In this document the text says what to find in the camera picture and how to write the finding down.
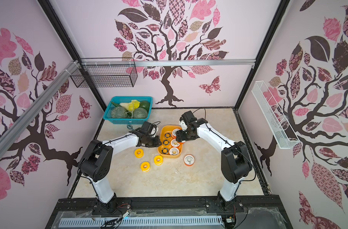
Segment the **yellow black tape roll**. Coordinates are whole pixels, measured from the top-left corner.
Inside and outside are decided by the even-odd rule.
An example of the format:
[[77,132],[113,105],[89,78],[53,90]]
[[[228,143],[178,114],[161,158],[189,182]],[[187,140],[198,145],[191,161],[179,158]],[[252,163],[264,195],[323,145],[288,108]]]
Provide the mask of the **yellow black tape roll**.
[[167,155],[167,154],[169,154],[169,149],[168,148],[162,148],[161,149],[161,153],[164,154],[164,155]]
[[162,142],[162,145],[163,146],[169,146],[171,144],[171,142],[167,139],[165,139],[163,142]]
[[171,137],[172,137],[172,135],[169,132],[164,134],[164,138],[166,138],[166,139],[169,139]]

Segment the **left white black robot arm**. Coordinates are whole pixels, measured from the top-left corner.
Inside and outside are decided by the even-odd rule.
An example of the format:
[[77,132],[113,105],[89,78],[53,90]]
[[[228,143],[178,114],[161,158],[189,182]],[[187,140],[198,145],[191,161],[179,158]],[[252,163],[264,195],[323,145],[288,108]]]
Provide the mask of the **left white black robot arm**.
[[116,194],[107,178],[113,156],[132,147],[157,148],[161,146],[157,131],[156,123],[145,121],[141,127],[131,130],[121,137],[105,141],[95,139],[89,143],[78,163],[78,169],[91,182],[100,206],[108,213],[112,213],[118,208]]

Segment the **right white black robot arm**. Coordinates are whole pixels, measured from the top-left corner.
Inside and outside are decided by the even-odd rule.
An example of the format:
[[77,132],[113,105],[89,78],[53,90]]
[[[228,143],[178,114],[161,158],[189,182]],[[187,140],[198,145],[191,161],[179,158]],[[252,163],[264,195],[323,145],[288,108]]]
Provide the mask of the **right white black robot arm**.
[[181,130],[176,132],[178,142],[203,139],[221,155],[221,172],[225,178],[217,201],[222,210],[234,205],[237,191],[253,169],[247,146],[235,142],[215,130],[204,118],[196,118],[192,111],[180,117]]

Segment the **yellow plastic storage box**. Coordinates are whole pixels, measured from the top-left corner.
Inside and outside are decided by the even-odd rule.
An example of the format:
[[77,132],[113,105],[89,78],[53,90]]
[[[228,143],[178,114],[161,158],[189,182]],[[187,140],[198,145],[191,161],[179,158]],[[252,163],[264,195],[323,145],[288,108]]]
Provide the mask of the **yellow plastic storage box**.
[[[161,133],[160,133],[160,140],[161,140],[161,142],[163,142],[163,141],[166,139],[166,138],[164,138],[164,134],[165,134],[165,133],[168,133],[168,132],[169,132],[169,133],[172,134],[172,131],[173,131],[174,129],[176,129],[176,128],[178,128],[178,129],[180,129],[180,130],[182,129],[180,126],[173,126],[173,125],[166,125],[166,126],[164,126],[164,127],[162,128],[162,130],[161,130]],[[171,142],[172,139],[176,139],[176,138],[171,137],[171,138],[169,138],[169,139],[167,139],[167,140],[169,140],[169,141]],[[163,146],[163,145],[159,146],[159,147],[158,147],[158,153],[159,153],[159,155],[161,155],[162,157],[165,157],[165,158],[178,158],[178,157],[181,155],[182,147],[183,147],[183,144],[181,144],[181,145],[178,147],[180,153],[179,153],[178,155],[176,155],[176,156],[172,156],[172,155],[170,155],[170,154],[164,155],[164,154],[161,153],[161,149],[162,149],[162,148],[168,148],[168,149],[170,150],[170,149],[172,148],[171,144],[170,144],[169,146]]]

